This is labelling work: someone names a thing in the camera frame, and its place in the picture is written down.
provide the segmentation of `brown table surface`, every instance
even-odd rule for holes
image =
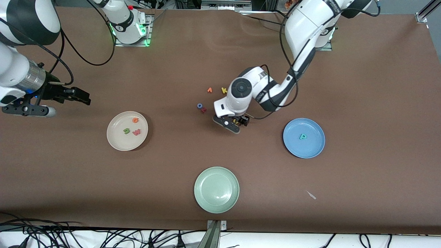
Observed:
[[[57,10],[78,50],[105,60],[111,40],[94,10]],[[429,31],[412,15],[342,18],[339,27],[333,51],[318,52],[301,79],[295,104],[239,135],[211,120],[221,87],[250,66],[268,64],[279,82],[287,71],[278,33],[259,21],[233,11],[167,11],[150,47],[117,47],[101,67],[67,45],[72,86],[92,104],[47,101],[54,118],[1,115],[0,210],[103,227],[204,229],[222,219],[236,231],[441,232],[441,67]],[[38,47],[19,50],[47,70],[54,61]],[[62,65],[54,74],[69,80]],[[106,128],[128,110],[146,116],[149,133],[141,148],[121,152]],[[249,113],[265,114],[254,101]],[[325,132],[313,159],[283,144],[285,125],[298,117]],[[196,177],[211,166],[240,183],[237,204],[223,214],[194,199]]]

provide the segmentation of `metal bracket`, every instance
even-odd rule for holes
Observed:
[[[207,229],[210,227],[210,224],[213,221],[207,221]],[[220,221],[220,230],[221,231],[226,231],[227,230],[227,221]]]
[[[421,20],[421,19],[419,18],[419,15],[418,15],[418,14],[419,14],[418,12],[415,13],[415,19],[416,19],[416,22],[418,22],[418,23],[426,23],[426,22],[427,22],[427,18],[424,18],[423,20]]]
[[[332,44],[331,41],[328,41],[326,43],[326,45],[322,46],[322,47],[317,47],[315,49],[316,51],[332,51]]]

